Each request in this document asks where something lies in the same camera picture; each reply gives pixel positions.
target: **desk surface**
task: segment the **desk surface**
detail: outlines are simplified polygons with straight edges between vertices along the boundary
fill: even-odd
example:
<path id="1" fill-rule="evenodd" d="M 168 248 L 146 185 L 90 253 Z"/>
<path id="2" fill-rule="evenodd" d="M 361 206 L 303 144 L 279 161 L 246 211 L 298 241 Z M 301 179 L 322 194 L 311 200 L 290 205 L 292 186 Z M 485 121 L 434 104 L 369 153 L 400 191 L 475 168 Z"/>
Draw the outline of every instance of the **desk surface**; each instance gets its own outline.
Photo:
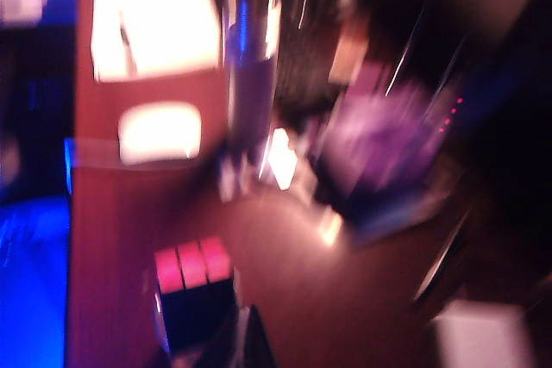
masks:
<path id="1" fill-rule="evenodd" d="M 204 118 L 200 160 L 207 160 L 226 126 L 222 75 L 97 84 L 91 12 L 92 0 L 78 0 L 77 138 L 116 140 L 126 108 L 185 99 Z M 453 218 L 363 248 L 328 247 L 314 210 L 292 196 L 268 191 L 221 205 L 214 180 L 200 170 L 75 171 L 66 366 L 167 366 L 154 336 L 153 253 L 205 235 L 222 236 L 284 367 L 427 366 L 422 333 L 462 283 L 475 298 L 506 301 L 532 283 L 520 277 L 512 285 L 529 264 L 495 261 L 515 244 L 497 244 L 490 256 L 475 248 L 467 266 L 453 264 L 435 295 L 413 310 L 410 299 Z"/>

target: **paper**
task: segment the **paper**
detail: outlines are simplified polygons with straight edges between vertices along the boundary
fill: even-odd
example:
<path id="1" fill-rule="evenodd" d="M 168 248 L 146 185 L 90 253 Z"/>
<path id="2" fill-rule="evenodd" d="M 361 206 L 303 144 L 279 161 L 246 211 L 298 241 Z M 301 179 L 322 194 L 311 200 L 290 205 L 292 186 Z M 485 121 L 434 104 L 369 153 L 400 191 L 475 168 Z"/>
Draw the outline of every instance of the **paper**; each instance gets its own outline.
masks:
<path id="1" fill-rule="evenodd" d="M 218 67 L 220 37 L 212 0 L 94 0 L 94 76 L 124 81 Z"/>

